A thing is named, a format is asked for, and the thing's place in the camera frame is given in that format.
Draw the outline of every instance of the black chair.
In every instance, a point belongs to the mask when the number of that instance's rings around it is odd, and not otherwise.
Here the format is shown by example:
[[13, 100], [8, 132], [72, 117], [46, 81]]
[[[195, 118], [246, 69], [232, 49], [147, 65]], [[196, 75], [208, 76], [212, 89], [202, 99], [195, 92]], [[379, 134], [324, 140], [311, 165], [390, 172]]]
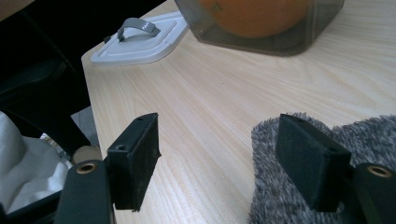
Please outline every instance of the black chair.
[[56, 88], [67, 70], [62, 59], [49, 59], [0, 82], [0, 110], [17, 116], [51, 137], [67, 154], [91, 143], [72, 120]]

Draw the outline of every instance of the black fabric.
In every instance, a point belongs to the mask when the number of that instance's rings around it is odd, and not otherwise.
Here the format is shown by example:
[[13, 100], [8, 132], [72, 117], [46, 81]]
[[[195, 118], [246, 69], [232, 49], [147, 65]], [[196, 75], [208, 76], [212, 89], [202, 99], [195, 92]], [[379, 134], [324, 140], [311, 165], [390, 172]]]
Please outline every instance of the black fabric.
[[[372, 162], [396, 170], [396, 116], [382, 116], [330, 129], [304, 113], [305, 119], [352, 153], [351, 164]], [[256, 189], [248, 223], [342, 223], [337, 213], [311, 211], [275, 158], [279, 118], [268, 119], [251, 132]]]

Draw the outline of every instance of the light wood grain surface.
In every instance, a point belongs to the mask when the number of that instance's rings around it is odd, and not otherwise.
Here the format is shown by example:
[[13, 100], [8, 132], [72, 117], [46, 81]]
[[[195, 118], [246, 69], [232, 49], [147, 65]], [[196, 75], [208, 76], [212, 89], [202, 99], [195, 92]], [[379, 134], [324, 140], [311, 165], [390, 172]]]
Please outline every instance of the light wood grain surface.
[[[147, 16], [175, 10], [169, 0]], [[346, 0], [293, 57], [210, 46], [188, 31], [156, 63], [93, 66], [102, 46], [82, 57], [102, 150], [158, 112], [163, 154], [141, 211], [117, 211], [119, 223], [246, 223], [254, 126], [289, 112], [330, 127], [396, 112], [394, 0]]]

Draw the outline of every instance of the metal grommet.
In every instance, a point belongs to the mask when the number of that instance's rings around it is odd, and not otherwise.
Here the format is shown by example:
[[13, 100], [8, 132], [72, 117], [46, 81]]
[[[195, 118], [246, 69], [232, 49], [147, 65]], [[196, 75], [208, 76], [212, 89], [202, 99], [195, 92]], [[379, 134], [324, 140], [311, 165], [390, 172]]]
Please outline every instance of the metal grommet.
[[389, 178], [392, 176], [392, 173], [389, 170], [380, 166], [371, 165], [367, 167], [367, 170], [374, 175], [378, 175], [385, 178]]
[[80, 175], [85, 175], [85, 174], [88, 174], [88, 173], [94, 171], [96, 169], [96, 166], [97, 165], [92, 162], [85, 163], [85, 164], [80, 165], [77, 168], [76, 172]]

